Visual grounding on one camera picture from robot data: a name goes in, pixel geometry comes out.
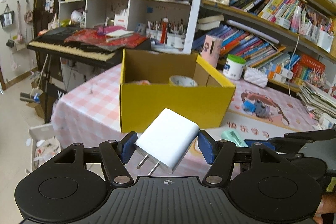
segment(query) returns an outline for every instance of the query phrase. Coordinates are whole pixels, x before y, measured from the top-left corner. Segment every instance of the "tile floor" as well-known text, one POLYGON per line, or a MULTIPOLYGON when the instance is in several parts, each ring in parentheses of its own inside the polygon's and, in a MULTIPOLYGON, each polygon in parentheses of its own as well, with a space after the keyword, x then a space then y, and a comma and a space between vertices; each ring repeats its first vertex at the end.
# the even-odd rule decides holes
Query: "tile floor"
MULTIPOLYGON (((26 146, 28 129, 43 124, 33 108, 19 100, 20 92, 30 92, 29 78, 0 93, 0 224, 19 224, 22 216, 14 200, 16 185, 26 174, 31 148, 26 146)), ((90 170, 102 176, 100 165, 90 170)))

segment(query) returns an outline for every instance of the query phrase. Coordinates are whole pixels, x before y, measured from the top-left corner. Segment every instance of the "white power adapter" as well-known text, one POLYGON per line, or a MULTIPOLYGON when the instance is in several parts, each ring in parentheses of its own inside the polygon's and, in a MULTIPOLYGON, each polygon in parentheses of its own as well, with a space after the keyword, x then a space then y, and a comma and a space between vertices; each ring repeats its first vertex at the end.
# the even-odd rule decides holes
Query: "white power adapter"
POLYGON ((135 142, 136 150, 144 157, 138 169, 149 160, 172 174, 197 137, 200 128, 194 122, 165 108, 135 142))

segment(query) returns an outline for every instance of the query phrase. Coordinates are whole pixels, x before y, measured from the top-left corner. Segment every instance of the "human hand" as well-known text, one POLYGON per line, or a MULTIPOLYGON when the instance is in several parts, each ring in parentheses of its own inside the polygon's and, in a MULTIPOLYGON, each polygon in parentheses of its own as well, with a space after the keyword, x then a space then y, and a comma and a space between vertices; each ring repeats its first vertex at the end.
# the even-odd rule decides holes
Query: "human hand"
POLYGON ((322 195, 321 203, 316 211, 313 220, 317 224, 323 224, 321 215, 336 213, 336 193, 325 193, 322 195))

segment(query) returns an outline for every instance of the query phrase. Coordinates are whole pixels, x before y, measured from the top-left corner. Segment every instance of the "blue gripper pad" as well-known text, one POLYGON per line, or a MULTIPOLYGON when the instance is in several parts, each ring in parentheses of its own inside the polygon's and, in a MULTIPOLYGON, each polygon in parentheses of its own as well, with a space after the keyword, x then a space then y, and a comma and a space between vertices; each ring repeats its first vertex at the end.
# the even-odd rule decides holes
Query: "blue gripper pad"
POLYGON ((132 136, 123 144, 122 152, 120 154, 120 160, 125 165, 130 160, 135 151, 134 143, 137 141, 138 135, 134 132, 132 136))
POLYGON ((215 156, 215 141, 207 133, 200 132, 197 136, 197 143, 203 157, 205 158, 207 164, 213 164, 215 156))
POLYGON ((246 144, 248 145, 248 147, 251 147, 252 143, 259 142, 259 143, 262 143, 262 144, 266 145, 268 148, 272 149, 273 151, 275 151, 275 146, 272 145, 268 141, 261 141, 261 140, 244 140, 244 141, 246 142, 246 144))

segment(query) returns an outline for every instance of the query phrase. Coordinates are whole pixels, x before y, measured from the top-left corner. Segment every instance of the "metal prong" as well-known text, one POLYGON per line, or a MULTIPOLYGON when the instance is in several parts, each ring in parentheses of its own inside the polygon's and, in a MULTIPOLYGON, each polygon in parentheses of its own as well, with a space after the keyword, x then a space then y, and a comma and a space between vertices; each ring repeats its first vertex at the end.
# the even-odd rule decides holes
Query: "metal prong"
POLYGON ((148 154, 140 161, 140 163, 138 164, 136 168, 139 170, 147 159, 148 159, 148 154))
POLYGON ((150 177, 153 173, 154 173, 154 171, 157 169, 157 167, 159 166, 159 161, 154 165, 154 167, 153 167, 153 169, 148 173, 148 176, 150 177))

